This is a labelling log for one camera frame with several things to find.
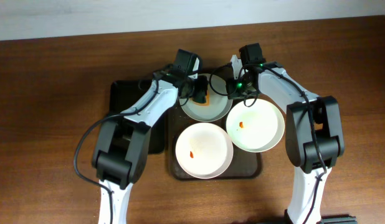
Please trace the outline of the green and yellow sponge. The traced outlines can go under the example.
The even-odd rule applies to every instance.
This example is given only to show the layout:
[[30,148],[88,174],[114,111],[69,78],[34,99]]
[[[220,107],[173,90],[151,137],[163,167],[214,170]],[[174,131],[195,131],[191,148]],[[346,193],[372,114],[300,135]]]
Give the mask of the green and yellow sponge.
[[209,95],[196,95],[192,97],[192,102],[199,106],[208,106],[210,104]]

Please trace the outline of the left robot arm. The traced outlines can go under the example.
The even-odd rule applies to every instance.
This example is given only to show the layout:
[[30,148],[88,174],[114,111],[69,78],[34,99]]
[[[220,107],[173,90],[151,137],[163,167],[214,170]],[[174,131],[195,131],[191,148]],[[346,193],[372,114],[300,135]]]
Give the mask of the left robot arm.
[[99,223],[126,223],[131,188],[141,177],[151,130],[179,99],[206,103],[200,56],[179,49],[172,64],[155,72],[150,87],[129,108],[101,122],[92,157],[101,186]]

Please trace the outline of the white plate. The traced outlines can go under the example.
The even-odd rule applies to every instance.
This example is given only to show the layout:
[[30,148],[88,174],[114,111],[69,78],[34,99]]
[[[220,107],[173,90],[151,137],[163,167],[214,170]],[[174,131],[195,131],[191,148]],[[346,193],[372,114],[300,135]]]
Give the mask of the white plate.
[[196,123],[179,135],[175,154],[178,164],[187,174],[198,179],[211,179],[230,166],[234,147],[221,127]]
[[282,112],[271,102],[248,99],[229,111],[226,131],[232,142],[248,152],[264,152],[276,146],[285,130]]
[[223,118],[232,108],[233,100],[215,93],[210,84],[207,85],[206,104],[199,104],[192,99],[180,99],[181,109],[192,119],[200,122],[212,122]]

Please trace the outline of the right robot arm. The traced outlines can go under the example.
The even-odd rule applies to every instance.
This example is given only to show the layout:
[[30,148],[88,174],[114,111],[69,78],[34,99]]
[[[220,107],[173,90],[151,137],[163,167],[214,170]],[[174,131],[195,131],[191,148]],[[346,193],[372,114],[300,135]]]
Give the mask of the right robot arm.
[[258,43],[241,47],[239,54],[229,64],[237,76],[226,81],[227,97],[264,94],[287,116],[285,147],[295,173],[285,223],[336,223],[321,217],[320,205],[326,179],[345,151],[337,100],[306,90],[278,62],[267,62]]

